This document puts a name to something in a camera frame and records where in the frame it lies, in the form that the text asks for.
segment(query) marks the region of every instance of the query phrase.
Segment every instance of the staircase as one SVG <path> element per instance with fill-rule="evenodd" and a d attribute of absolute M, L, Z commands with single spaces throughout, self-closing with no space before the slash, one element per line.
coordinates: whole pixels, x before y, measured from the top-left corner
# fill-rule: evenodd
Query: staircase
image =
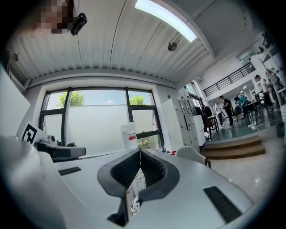
<path fill-rule="evenodd" d="M 259 136 L 229 143 L 208 144 L 204 147 L 204 151 L 201 152 L 203 156 L 211 160 L 237 159 L 264 153 L 265 148 L 261 144 Z"/>

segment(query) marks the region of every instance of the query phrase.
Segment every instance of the pixelated blur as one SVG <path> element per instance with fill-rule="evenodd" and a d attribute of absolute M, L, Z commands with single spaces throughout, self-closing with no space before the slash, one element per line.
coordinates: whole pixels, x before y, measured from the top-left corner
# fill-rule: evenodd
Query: pixelated blur
<path fill-rule="evenodd" d="M 66 33 L 75 20 L 73 0 L 46 0 L 27 17 L 17 36 Z"/>

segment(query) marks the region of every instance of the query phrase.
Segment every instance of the balcony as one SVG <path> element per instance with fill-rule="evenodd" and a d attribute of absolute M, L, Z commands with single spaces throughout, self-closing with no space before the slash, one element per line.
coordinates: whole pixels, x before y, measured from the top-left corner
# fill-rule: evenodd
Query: balcony
<path fill-rule="evenodd" d="M 212 86 L 204 89 L 203 91 L 206 94 L 206 96 L 209 96 L 221 90 L 222 88 L 225 88 L 233 84 L 234 82 L 240 80 L 241 78 L 252 73 L 253 71 L 255 71 L 255 68 L 253 67 L 251 62 L 249 62 L 248 64 L 242 66 L 240 69 L 236 70 L 235 72 L 223 78 L 222 80 L 218 81 L 217 83 L 213 84 Z"/>

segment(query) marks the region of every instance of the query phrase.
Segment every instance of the plastic bottle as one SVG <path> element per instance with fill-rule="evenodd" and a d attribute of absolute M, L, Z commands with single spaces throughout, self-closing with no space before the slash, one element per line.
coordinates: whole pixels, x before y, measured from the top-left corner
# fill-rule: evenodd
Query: plastic bottle
<path fill-rule="evenodd" d="M 122 125 L 120 131 L 125 149 L 138 148 L 135 123 Z"/>

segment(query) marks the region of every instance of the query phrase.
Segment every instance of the frosted glass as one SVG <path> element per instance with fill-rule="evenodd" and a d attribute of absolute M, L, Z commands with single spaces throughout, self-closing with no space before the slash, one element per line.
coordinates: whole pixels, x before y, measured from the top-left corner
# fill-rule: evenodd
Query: frosted glass
<path fill-rule="evenodd" d="M 55 139 L 61 142 L 62 114 L 45 115 L 44 122 L 46 133 L 55 136 Z"/>
<path fill-rule="evenodd" d="M 137 134 L 158 130 L 153 110 L 133 110 L 132 114 Z"/>
<path fill-rule="evenodd" d="M 67 115 L 67 144 L 86 148 L 87 156 L 124 149 L 120 127 L 128 123 L 127 107 L 70 107 Z"/>

